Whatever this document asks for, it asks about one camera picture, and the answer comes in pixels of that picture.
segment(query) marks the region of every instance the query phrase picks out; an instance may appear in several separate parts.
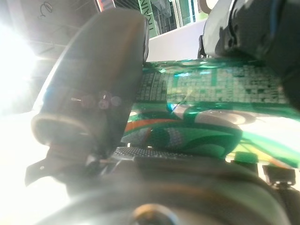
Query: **bright light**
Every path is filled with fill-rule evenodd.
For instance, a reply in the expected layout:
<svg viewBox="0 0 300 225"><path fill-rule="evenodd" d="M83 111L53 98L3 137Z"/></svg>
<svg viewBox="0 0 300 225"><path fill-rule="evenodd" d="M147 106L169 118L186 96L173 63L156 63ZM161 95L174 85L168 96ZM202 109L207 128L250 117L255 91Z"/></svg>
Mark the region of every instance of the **bright light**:
<svg viewBox="0 0 300 225"><path fill-rule="evenodd" d="M210 9L213 9L217 2L218 0L206 0L206 4Z"/></svg>
<svg viewBox="0 0 300 225"><path fill-rule="evenodd" d="M11 103L28 88L36 56L9 28L0 25L0 103Z"/></svg>

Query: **black plastic part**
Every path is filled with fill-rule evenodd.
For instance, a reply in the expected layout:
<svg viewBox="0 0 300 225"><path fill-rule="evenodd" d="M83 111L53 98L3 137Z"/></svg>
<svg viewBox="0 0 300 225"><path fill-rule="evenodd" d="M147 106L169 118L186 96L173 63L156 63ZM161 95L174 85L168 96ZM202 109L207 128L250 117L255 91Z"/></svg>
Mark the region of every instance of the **black plastic part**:
<svg viewBox="0 0 300 225"><path fill-rule="evenodd" d="M206 58L206 57L207 57L207 55L205 54L204 46L203 46L203 35L200 35L200 37L199 37L198 58L202 59L202 58Z"/></svg>
<svg viewBox="0 0 300 225"><path fill-rule="evenodd" d="M290 219L291 225L300 224L300 192L293 189L278 189L277 193L285 204L285 211Z"/></svg>
<svg viewBox="0 0 300 225"><path fill-rule="evenodd" d="M147 23L135 10L93 17L49 74L34 106L36 139L68 145L81 135L109 157L120 143L142 76Z"/></svg>
<svg viewBox="0 0 300 225"><path fill-rule="evenodd" d="M249 169L250 171L254 172L256 175L258 175L258 167L257 164L254 163L245 163L245 162L240 162L240 161L232 161L233 163L243 166L244 168Z"/></svg>
<svg viewBox="0 0 300 225"><path fill-rule="evenodd" d="M288 184L289 186L296 184L296 174L293 169L285 169L271 165L263 165L262 167L271 185L276 183Z"/></svg>

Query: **orange stripe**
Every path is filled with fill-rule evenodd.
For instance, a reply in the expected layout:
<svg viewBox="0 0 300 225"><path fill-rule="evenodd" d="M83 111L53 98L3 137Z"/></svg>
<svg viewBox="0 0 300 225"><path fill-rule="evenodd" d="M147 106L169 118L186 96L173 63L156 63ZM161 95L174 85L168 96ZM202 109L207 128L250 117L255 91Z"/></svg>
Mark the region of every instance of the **orange stripe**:
<svg viewBox="0 0 300 225"><path fill-rule="evenodd" d="M132 121L127 123L126 128L125 128L125 132L135 129L135 128L139 128L139 127L143 127L146 125L150 125L150 124L154 124L154 123L164 123L164 122L178 122L178 120L171 120L171 119L150 119L150 120L138 120L138 121Z"/></svg>

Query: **green sign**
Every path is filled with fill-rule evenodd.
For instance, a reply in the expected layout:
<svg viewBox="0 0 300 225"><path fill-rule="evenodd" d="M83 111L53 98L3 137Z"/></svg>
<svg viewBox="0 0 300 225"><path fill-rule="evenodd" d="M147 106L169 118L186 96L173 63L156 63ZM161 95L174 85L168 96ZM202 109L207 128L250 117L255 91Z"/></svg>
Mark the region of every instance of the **green sign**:
<svg viewBox="0 0 300 225"><path fill-rule="evenodd" d="M158 32L156 30L150 0L139 0L139 5L140 5L141 13L146 17L148 21L149 37L150 38L156 37L158 35Z"/></svg>

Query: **black device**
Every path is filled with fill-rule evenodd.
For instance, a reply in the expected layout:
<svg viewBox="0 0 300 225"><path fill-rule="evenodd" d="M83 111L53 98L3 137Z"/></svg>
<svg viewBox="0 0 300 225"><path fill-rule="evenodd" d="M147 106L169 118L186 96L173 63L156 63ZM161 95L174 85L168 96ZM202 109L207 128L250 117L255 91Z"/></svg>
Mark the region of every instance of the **black device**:
<svg viewBox="0 0 300 225"><path fill-rule="evenodd" d="M300 1L220 0L200 37L199 58L254 57L281 78L290 103L300 109Z"/></svg>

